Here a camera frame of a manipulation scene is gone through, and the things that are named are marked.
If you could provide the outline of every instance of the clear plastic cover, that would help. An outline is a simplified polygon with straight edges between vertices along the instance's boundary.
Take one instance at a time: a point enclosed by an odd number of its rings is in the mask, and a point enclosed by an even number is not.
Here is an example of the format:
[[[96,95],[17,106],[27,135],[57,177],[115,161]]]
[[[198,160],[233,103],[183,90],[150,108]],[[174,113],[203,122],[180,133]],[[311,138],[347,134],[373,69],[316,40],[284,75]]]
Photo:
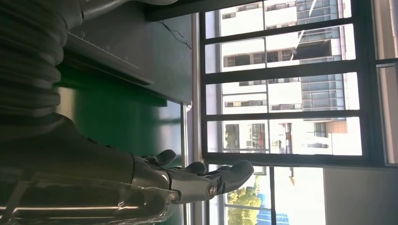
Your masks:
[[[0,167],[0,224],[137,225],[170,216],[174,191]]]

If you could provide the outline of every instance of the electrical wire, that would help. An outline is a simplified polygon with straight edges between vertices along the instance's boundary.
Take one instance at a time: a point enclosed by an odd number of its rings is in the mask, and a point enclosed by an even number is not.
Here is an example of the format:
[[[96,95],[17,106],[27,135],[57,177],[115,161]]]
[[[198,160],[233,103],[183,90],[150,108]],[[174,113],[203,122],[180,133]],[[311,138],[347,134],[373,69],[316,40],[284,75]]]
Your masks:
[[[179,31],[171,29],[171,28],[164,22],[164,20],[159,21],[159,23],[163,24],[163,26],[164,26],[168,31],[170,31],[170,33],[172,33],[173,36],[174,36],[179,42],[185,44],[189,49],[192,49],[192,46],[189,45],[188,40],[187,40]]]

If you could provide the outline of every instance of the window pane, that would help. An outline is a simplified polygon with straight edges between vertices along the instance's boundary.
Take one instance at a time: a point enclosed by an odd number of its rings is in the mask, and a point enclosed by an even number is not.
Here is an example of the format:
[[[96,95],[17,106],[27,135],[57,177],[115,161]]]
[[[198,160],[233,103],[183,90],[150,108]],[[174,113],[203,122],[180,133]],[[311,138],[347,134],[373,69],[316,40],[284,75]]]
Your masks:
[[[207,145],[224,153],[362,155],[358,117],[212,121]]]
[[[398,164],[398,73],[397,67],[378,69],[382,102],[385,154],[388,164]]]
[[[398,2],[373,0],[377,59],[398,58]]]
[[[206,12],[206,38],[264,30],[262,2]]]
[[[209,165],[209,170],[219,168]],[[209,201],[211,225],[261,224],[271,221],[269,167],[254,167],[254,174],[238,190]]]
[[[302,30],[264,38],[206,45],[206,73],[353,60],[353,25]]]
[[[325,225],[322,168],[275,167],[277,222],[289,225]]]
[[[340,8],[337,1],[268,0],[207,12],[206,38],[351,17],[350,1]]]
[[[206,45],[206,73],[265,67],[264,39]]]
[[[362,155],[357,117],[269,120],[273,154]]]
[[[311,0],[310,2],[296,2],[293,0],[264,1],[265,26],[268,30],[351,17],[350,1],[344,1],[344,5],[345,7],[339,9],[337,0]]]
[[[269,153],[266,120],[207,123],[209,152]]]
[[[360,108],[356,73],[207,85],[207,114]]]
[[[268,36],[267,67],[355,59],[353,37],[352,24]]]

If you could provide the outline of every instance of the window frame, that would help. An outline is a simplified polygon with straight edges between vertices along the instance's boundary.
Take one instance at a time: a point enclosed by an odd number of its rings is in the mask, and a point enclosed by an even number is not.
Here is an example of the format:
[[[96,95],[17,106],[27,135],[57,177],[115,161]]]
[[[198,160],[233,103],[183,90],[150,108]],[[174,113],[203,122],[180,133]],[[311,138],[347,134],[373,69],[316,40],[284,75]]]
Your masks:
[[[246,82],[264,80],[269,78],[292,78],[298,75],[314,76],[325,74],[338,74],[357,72],[360,91],[360,109],[344,111],[319,111],[319,112],[294,112],[284,113],[256,113],[256,114],[228,114],[228,115],[207,115],[206,98],[201,98],[201,125],[202,125],[202,149],[203,158],[209,163],[228,162],[237,159],[246,159],[259,165],[296,165],[296,166],[361,166],[380,167],[384,166],[384,154],[381,135],[380,104],[376,97],[378,95],[376,79],[376,60],[374,46],[368,43],[373,41],[373,27],[366,26],[372,23],[372,8],[370,0],[358,3],[352,1],[352,16],[339,18],[330,21],[314,22],[309,24],[298,24],[277,29],[261,30],[243,34],[236,34],[224,37],[206,38],[205,13],[199,15],[200,27],[200,50],[205,52],[205,46],[226,42],[239,41],[244,39],[267,37],[271,35],[298,32],[301,30],[323,29],[327,27],[353,24],[355,60],[327,61],[314,64],[301,64],[288,67],[273,67],[265,69],[251,69],[244,71],[206,73],[205,54],[201,54],[201,91],[206,92],[206,85],[229,82]],[[289,118],[325,118],[325,117],[350,117],[360,118],[362,156],[334,156],[334,155],[274,155],[274,154],[240,154],[240,153],[217,153],[208,152],[207,149],[207,122],[226,120],[269,120],[289,116]]]

